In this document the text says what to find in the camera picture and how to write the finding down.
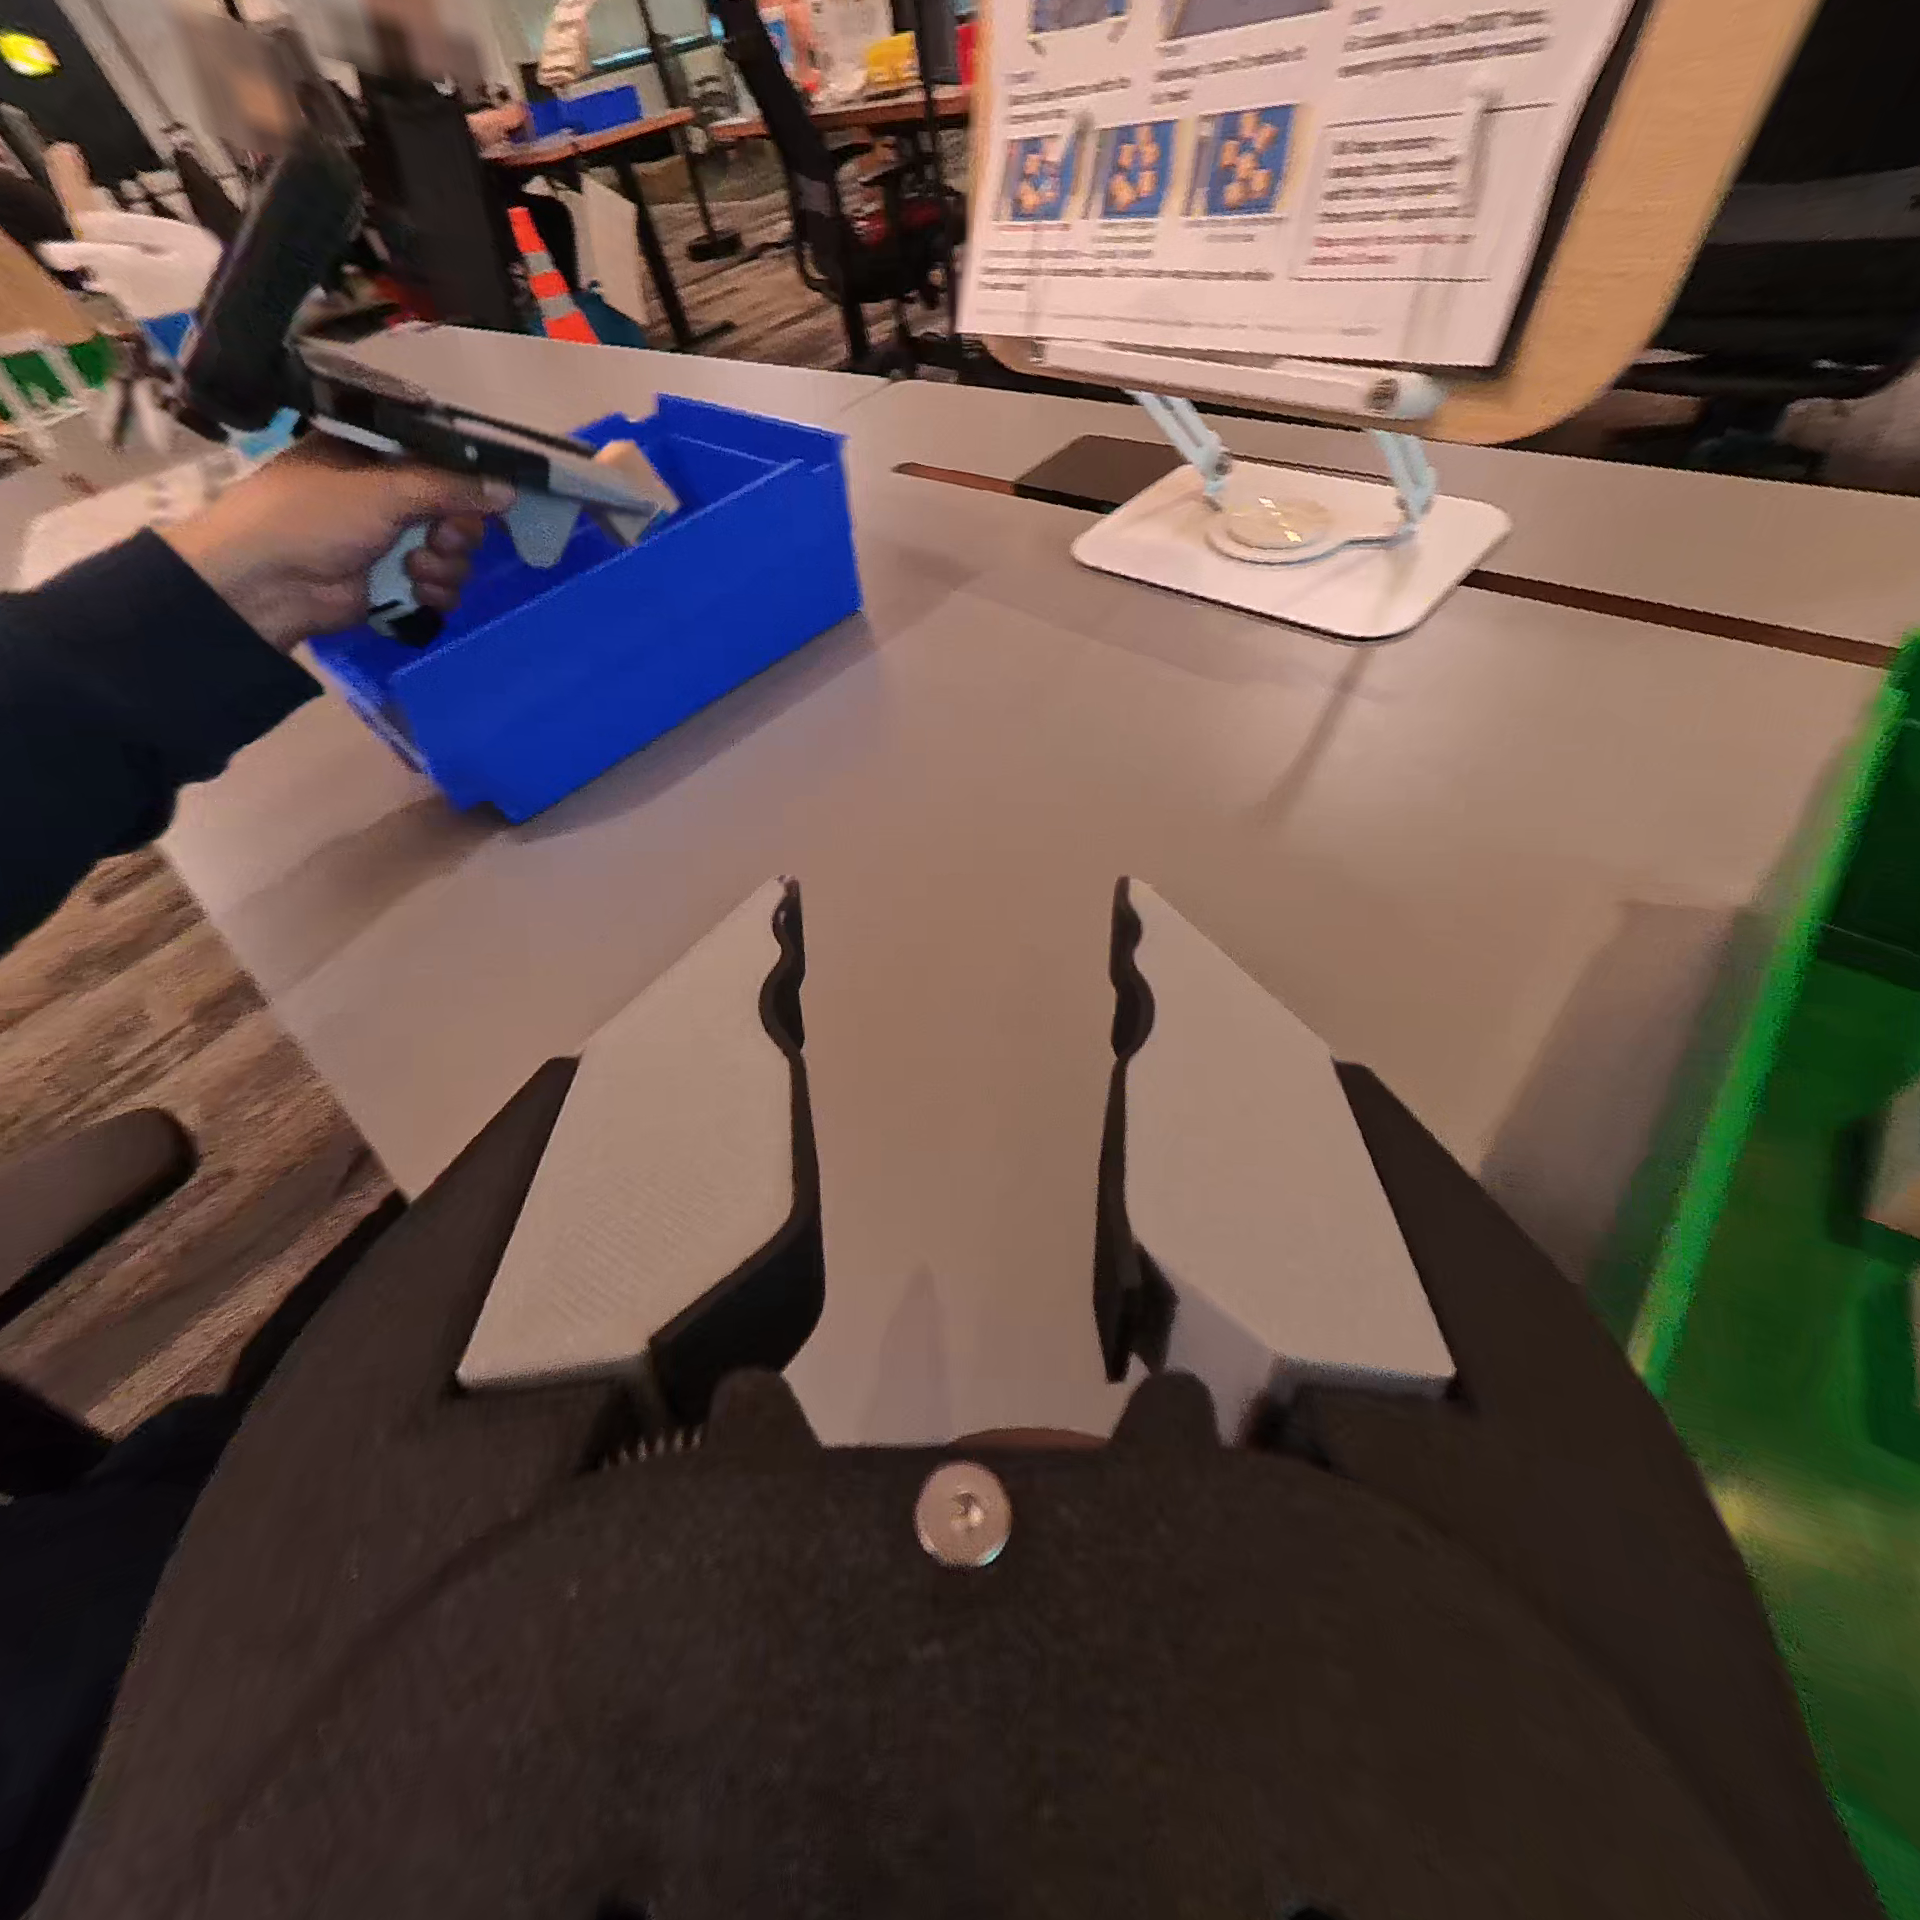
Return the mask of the printed instruction sheet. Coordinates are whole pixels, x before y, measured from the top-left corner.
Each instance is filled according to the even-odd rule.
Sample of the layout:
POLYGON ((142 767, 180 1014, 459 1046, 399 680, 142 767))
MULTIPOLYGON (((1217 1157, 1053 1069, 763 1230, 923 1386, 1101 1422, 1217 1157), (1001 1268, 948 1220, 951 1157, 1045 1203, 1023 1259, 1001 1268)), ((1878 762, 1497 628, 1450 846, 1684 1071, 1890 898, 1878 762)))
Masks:
POLYGON ((1625 2, 982 4, 962 328, 1482 373, 1625 2))

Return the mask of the person's dark clothed leg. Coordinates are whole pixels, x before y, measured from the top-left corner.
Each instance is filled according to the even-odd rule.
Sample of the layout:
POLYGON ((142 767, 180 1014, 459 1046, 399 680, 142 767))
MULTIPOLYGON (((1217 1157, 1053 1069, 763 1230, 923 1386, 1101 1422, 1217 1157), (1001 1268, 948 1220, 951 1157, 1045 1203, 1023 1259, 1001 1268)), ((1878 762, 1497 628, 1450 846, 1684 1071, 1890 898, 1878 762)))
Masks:
POLYGON ((227 1394, 199 1394, 107 1439, 4 1382, 4 1917, 46 1884, 159 1572, 236 1420, 227 1394))

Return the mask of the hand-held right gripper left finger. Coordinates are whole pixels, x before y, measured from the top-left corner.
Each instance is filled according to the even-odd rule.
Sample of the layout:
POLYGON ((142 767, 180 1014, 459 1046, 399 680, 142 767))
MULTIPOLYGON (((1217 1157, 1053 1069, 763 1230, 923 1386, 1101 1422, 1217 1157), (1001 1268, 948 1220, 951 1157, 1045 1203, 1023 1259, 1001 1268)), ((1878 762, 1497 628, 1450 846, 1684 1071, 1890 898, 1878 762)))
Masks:
POLYGON ((779 1374, 826 1309, 799 885, 770 878, 601 1024, 457 1367, 711 1394, 779 1374))

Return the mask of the blue plastic bin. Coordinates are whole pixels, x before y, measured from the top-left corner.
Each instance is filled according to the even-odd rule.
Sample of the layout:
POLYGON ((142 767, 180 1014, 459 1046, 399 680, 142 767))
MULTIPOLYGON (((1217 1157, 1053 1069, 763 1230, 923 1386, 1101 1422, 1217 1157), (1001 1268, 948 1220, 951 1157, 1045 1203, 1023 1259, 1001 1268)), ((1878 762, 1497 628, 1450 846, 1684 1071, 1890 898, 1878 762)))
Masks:
POLYGON ((580 518, 555 566, 494 530, 426 646, 371 627, 311 645, 452 807, 517 824, 861 611, 843 436, 679 395, 580 436, 635 443, 679 507, 635 543, 580 518))

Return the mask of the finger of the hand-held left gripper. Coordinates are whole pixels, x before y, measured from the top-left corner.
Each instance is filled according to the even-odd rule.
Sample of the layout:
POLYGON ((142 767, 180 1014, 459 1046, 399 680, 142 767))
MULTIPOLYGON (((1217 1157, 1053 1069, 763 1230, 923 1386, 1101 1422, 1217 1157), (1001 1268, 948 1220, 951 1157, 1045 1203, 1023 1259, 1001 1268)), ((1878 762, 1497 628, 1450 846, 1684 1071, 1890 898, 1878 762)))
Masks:
POLYGON ((634 438, 565 450, 563 495, 599 520, 660 520, 681 509, 679 493, 634 438))
POLYGON ((555 488, 523 486, 506 514, 517 558, 531 568, 557 568, 580 524, 625 550, 665 516, 660 484, 634 480, 559 480, 555 488))

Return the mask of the black office chair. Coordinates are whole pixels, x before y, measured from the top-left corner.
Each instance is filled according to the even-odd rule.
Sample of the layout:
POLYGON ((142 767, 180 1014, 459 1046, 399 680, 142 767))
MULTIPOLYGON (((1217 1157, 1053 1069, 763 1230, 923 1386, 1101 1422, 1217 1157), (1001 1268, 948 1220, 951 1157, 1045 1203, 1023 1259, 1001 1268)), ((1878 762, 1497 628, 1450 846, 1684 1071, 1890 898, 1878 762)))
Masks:
POLYGON ((799 279, 837 308, 847 370, 958 380, 967 363, 955 324, 964 204, 937 148, 886 159, 857 181, 863 146, 831 144, 813 122, 759 6, 719 2, 714 11, 785 170, 799 279))

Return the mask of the person's left hand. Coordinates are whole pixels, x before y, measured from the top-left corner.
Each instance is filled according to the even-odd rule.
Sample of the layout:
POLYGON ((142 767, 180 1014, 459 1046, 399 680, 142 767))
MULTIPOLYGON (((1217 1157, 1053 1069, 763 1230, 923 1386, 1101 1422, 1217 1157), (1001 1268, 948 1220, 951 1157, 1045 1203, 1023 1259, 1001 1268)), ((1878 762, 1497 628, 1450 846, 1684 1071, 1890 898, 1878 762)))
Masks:
POLYGON ((379 461, 308 436, 259 466, 159 539, 276 653, 369 619, 371 574, 399 539, 413 600, 457 606, 487 524, 515 502, 508 482, 417 461, 379 461))

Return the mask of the person's left forearm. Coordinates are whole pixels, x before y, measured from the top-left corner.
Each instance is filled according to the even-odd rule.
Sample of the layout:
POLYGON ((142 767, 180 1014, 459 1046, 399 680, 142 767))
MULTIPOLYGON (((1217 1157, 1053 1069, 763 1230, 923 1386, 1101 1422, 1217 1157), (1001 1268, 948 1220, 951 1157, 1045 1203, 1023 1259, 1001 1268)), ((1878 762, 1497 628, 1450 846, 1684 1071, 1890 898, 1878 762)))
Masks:
POLYGON ((3 948, 321 694, 156 533, 3 598, 3 948))

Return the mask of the orange traffic cone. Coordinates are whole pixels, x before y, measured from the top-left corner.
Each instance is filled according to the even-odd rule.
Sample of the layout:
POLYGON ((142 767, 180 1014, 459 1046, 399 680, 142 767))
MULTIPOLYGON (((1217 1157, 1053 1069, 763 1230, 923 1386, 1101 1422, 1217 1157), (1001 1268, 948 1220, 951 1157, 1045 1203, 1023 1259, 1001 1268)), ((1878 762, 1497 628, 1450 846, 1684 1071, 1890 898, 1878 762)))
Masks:
POLYGON ((521 204, 510 205, 510 224, 542 333, 565 346, 599 346, 599 335, 575 303, 566 276, 543 244, 532 210, 521 204))

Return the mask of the instruction sheet on white stand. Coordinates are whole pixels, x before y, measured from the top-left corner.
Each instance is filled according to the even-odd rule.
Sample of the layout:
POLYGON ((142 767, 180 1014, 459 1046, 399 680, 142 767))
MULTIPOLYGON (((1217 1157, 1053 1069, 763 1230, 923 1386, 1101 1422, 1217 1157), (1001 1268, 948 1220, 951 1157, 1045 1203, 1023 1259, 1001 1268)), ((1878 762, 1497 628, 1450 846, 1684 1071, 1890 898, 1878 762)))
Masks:
POLYGON ((1122 392, 1189 461, 1071 555, 1333 639, 1423 623, 1511 527, 1499 507, 1439 492, 1431 445, 1558 424, 1651 347, 1818 13, 1631 6, 1497 367, 980 340, 1011 370, 1122 392))

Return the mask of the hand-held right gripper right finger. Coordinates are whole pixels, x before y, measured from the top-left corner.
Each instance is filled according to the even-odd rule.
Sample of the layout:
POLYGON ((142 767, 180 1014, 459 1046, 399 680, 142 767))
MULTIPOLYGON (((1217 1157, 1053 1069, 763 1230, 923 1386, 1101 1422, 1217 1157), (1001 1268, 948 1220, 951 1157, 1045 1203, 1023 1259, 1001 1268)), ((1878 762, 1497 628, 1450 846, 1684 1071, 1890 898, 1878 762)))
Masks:
POLYGON ((1330 1046, 1141 878, 1110 898, 1092 1316, 1113 1386, 1218 1420, 1307 1387, 1439 1400, 1457 1365, 1330 1046))

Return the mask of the green plastic bin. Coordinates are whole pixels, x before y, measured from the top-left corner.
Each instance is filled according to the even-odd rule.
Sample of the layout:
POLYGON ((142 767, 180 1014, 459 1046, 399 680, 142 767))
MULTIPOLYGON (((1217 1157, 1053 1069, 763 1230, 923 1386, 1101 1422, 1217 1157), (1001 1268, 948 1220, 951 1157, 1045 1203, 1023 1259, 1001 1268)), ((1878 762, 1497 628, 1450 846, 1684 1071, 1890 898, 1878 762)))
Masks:
POLYGON ((1735 919, 1591 1284, 1761 1589, 1883 1910, 1916 1915, 1916 635, 1735 919))

